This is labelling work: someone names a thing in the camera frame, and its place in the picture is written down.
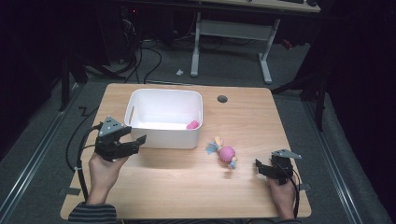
pink toy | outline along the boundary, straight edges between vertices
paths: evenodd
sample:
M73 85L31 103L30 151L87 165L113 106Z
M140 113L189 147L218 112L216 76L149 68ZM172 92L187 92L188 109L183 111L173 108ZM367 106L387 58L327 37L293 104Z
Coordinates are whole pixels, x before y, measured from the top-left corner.
M187 129L196 129L199 127L199 122L196 120L193 120L191 123L187 125Z
M235 150L232 147L224 147L223 140L216 136L215 142L210 142L209 145L206 147L206 151L208 154L218 151L220 159L225 162L229 162L228 168L235 169L236 168L236 161L238 160L235 157Z

human hand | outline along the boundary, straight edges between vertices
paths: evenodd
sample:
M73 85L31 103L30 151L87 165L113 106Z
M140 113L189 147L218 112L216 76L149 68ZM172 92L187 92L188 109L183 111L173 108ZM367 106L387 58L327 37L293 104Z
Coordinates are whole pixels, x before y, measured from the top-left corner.
M272 198L280 219L294 219L293 206L296 191L291 181L288 180L286 184L279 185L276 179L269 177L267 179L270 183Z
M87 204L105 203L107 194L116 184L122 165L129 157L119 158L116 161L105 161L93 152L89 162L91 174L91 192Z

sleeve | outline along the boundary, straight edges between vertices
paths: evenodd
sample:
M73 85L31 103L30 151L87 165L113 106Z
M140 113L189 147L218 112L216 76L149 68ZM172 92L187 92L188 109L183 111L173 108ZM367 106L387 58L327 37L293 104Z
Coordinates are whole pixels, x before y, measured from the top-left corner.
M287 219L287 220L278 221L276 222L276 224L303 224L303 222L297 219Z
M69 215L68 223L117 223L116 208L107 203L90 204L80 203Z

white desk frame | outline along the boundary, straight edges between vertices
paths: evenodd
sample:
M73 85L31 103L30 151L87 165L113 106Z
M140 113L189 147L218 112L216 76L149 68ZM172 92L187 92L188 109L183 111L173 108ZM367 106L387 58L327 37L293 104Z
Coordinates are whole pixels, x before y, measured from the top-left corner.
M268 69L267 57L274 41L279 23L280 19L275 20L273 26L261 26L227 21L201 20L201 13L198 12L195 29L195 46L192 54L191 63L191 76L198 76L200 36L217 35L224 37L266 41L265 48L263 49L262 53L259 53L259 61L260 65L262 66L262 75L264 76L264 82L266 84L271 84L272 79L270 71Z

white container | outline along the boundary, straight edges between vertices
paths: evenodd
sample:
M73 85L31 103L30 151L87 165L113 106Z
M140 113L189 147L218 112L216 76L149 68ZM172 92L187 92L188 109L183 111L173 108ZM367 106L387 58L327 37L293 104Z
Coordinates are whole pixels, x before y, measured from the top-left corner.
M195 129L187 129L192 121ZM191 149L203 123L202 96L196 91L141 89L132 93L124 122L132 138L147 135L141 147Z

